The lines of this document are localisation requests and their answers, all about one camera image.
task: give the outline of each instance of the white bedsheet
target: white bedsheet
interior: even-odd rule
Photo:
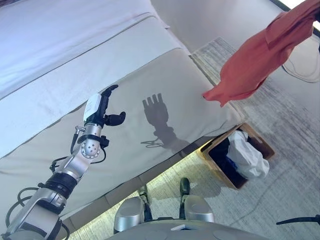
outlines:
[[[0,99],[150,15],[158,18],[150,0],[21,0],[0,8]]]
[[[0,100],[0,158],[115,81],[179,48],[149,17]]]
[[[107,108],[108,114],[126,112],[119,126],[105,126],[102,133],[110,140],[106,160],[89,167],[75,187],[62,214],[77,210],[155,165],[163,162],[198,138],[218,136],[238,125],[241,116],[229,104],[221,108],[217,101],[206,101],[202,93],[212,87],[193,61],[181,49],[174,49],[143,66],[117,83]],[[156,143],[163,147],[146,147],[154,141],[156,128],[149,124],[143,100],[162,95],[163,107],[149,111],[149,116],[165,116],[167,127],[160,119],[159,129],[166,137]],[[0,233],[5,230],[4,217],[17,201],[17,193],[35,187],[51,175],[49,165],[55,158],[70,151],[75,125],[83,124],[85,106],[65,115],[61,121],[45,129],[29,142],[0,159]]]

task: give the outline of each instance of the bed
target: bed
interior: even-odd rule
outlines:
[[[33,0],[13,4],[30,4],[28,1]],[[59,59],[37,68],[36,73],[26,75],[29,80],[15,85],[16,89],[0,100],[0,111],[8,116],[0,120],[2,139],[6,139],[1,149],[0,181],[8,183],[2,185],[0,232],[6,229],[4,217],[17,193],[45,182],[51,176],[48,167],[52,160],[69,153],[74,127],[83,124],[85,101],[111,84],[119,87],[111,95],[107,113],[125,111],[127,117],[120,126],[103,128],[110,140],[107,158],[92,165],[61,213],[71,232],[184,154],[242,122],[243,116],[231,105],[220,108],[218,102],[202,98],[201,93],[211,84],[166,30],[168,26],[150,2],[143,2],[153,14],[71,59],[64,58],[64,63]],[[167,116],[157,118],[158,125],[165,128],[149,123],[154,111],[147,107],[156,106],[148,98],[162,100],[165,107],[156,111],[160,111],[157,116]],[[155,134],[159,129],[160,137]]]

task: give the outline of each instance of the robot leg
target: robot leg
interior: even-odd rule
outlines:
[[[206,200],[200,196],[189,195],[190,182],[185,177],[180,181],[180,193],[180,219],[215,222],[214,213]]]
[[[114,234],[152,220],[147,186],[140,188],[138,193],[139,196],[126,199],[116,212],[113,226]]]

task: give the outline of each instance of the red cloth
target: red cloth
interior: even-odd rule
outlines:
[[[320,0],[306,0],[280,13],[264,30],[249,38],[224,64],[221,82],[203,94],[221,106],[251,96],[267,76],[284,64],[294,47],[313,33]]]

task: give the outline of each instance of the wooden box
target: wooden box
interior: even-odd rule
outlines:
[[[239,176],[228,176],[228,174],[223,172],[216,164],[214,156],[211,157],[209,155],[209,152],[238,129],[248,133],[248,136],[250,137],[250,144],[262,153],[264,159],[269,161],[269,159],[275,154],[275,151],[269,146],[269,144],[247,123],[243,123],[232,128],[228,132],[209,141],[197,151],[197,154],[200,155],[200,157],[205,161],[205,163],[209,166],[213,173],[219,179],[225,182],[228,187],[233,189],[240,189],[248,180],[240,176],[237,172],[235,172],[235,174],[238,174]]]

